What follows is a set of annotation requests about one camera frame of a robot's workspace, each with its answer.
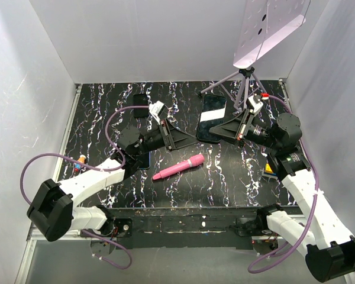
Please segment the blue smartphone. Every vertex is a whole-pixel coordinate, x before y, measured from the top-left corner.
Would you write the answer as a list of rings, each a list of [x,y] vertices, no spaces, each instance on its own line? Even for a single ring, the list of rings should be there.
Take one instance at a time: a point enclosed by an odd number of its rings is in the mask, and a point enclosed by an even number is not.
[[[141,170],[149,169],[150,168],[150,161],[151,161],[151,153],[148,152],[148,153],[144,153],[144,154],[140,155],[139,161],[140,161],[139,169],[141,169]]]

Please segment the black phone case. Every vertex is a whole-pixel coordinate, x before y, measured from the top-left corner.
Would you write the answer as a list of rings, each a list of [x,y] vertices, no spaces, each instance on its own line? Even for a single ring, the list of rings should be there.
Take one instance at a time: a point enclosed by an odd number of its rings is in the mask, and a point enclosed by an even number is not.
[[[134,118],[147,118],[149,115],[149,99],[146,93],[133,95]]]

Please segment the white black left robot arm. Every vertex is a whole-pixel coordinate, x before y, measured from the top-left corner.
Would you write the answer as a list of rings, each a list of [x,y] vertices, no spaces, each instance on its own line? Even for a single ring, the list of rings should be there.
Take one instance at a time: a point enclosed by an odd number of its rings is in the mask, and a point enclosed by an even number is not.
[[[197,143],[195,136],[175,128],[169,120],[142,134],[136,127],[126,127],[117,141],[125,156],[115,154],[99,165],[99,170],[87,170],[71,179],[44,181],[36,193],[27,216],[48,241],[56,241],[70,230],[94,230],[109,236],[115,227],[114,216],[102,205],[89,208],[80,204],[103,188],[121,183],[141,166],[141,160],[162,147],[169,151]]]

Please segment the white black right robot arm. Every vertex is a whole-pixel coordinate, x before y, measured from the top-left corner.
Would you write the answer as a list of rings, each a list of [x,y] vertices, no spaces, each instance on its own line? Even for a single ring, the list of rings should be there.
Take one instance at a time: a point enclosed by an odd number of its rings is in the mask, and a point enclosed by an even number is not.
[[[277,233],[286,240],[290,249],[267,253],[267,256],[278,260],[254,269],[265,259],[265,256],[259,257],[248,267],[249,273],[270,270],[295,251],[304,257],[311,275],[321,283],[355,272],[355,236],[341,222],[319,189],[318,174],[299,145],[302,131],[297,116],[282,113],[271,127],[263,128],[256,122],[254,113],[245,109],[234,119],[212,127],[209,132],[236,146],[249,140],[267,148],[267,161],[272,172],[294,197],[306,218],[306,224],[301,225],[279,205],[258,209],[257,231],[263,235]]]

